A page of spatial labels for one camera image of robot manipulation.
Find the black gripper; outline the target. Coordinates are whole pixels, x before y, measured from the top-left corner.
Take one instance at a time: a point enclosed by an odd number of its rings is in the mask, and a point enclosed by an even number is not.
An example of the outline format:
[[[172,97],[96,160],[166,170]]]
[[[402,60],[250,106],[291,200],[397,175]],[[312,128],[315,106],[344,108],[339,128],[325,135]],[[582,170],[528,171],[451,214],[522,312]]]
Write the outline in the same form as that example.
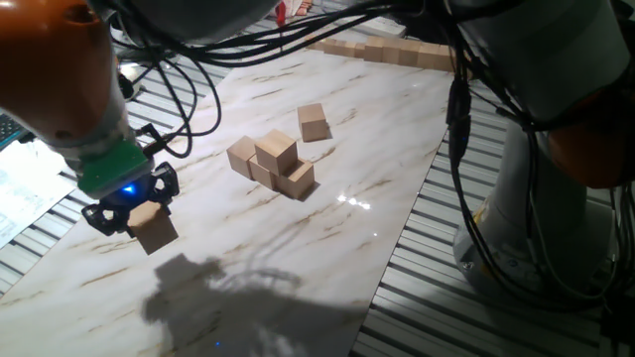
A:
[[[133,237],[134,233],[128,225],[130,211],[124,208],[135,208],[149,200],[159,203],[167,214],[171,214],[169,205],[179,193],[176,170],[168,162],[163,162],[150,174],[143,175],[109,193],[101,199],[101,203],[86,206],[81,214],[92,228],[105,236],[127,233]]]

